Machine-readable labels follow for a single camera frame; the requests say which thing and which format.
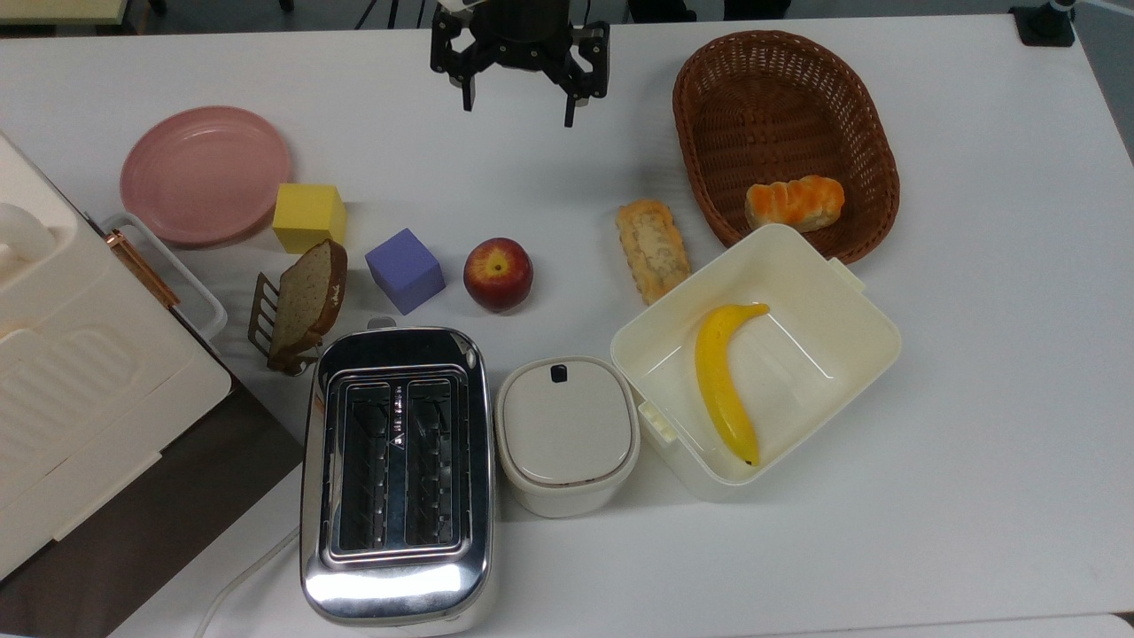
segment small white container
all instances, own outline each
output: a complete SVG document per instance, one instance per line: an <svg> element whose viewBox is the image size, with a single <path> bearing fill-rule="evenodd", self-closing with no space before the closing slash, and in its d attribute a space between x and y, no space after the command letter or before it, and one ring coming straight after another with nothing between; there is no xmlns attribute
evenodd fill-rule
<svg viewBox="0 0 1134 638"><path fill-rule="evenodd" d="M505 380L496 406L500 465L511 492L541 517L607 504L642 446L633 395L606 361L534 361Z"/></svg>

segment wicker basket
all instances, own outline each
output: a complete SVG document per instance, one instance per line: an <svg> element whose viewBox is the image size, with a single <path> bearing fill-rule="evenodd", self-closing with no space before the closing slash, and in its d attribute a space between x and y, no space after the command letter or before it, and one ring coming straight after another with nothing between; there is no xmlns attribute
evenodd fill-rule
<svg viewBox="0 0 1134 638"><path fill-rule="evenodd" d="M838 221L804 236L845 263L874 248L898 212L898 171L862 79L819 44L780 31L713 40L682 67L674 116L693 193L731 246L751 231L753 184L838 179Z"/></svg>

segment yellow cube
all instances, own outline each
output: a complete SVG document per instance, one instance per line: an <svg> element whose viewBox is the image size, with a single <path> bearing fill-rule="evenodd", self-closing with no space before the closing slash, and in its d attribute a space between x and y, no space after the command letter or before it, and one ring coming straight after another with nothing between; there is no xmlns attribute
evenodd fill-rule
<svg viewBox="0 0 1134 638"><path fill-rule="evenodd" d="M331 184L280 184L272 229L284 249L303 254L330 237L346 238L347 209Z"/></svg>

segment pastry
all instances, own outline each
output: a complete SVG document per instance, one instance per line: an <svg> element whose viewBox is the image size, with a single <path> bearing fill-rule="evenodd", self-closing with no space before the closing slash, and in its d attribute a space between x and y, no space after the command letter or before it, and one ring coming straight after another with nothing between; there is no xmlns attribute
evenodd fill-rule
<svg viewBox="0 0 1134 638"><path fill-rule="evenodd" d="M744 213L752 228L786 223L810 232L835 223L845 198L843 185L837 180L809 175L792 181L752 186L744 197Z"/></svg>
<svg viewBox="0 0 1134 638"><path fill-rule="evenodd" d="M657 199L638 199L618 210L616 223L626 262L646 305L689 275L689 257L669 206Z"/></svg>

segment purple cube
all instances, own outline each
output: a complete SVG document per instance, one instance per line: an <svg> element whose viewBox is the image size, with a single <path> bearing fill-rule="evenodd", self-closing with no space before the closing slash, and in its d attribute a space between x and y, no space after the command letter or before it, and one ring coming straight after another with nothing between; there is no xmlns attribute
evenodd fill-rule
<svg viewBox="0 0 1134 638"><path fill-rule="evenodd" d="M445 289L441 264L409 228L366 253L366 265L403 314Z"/></svg>

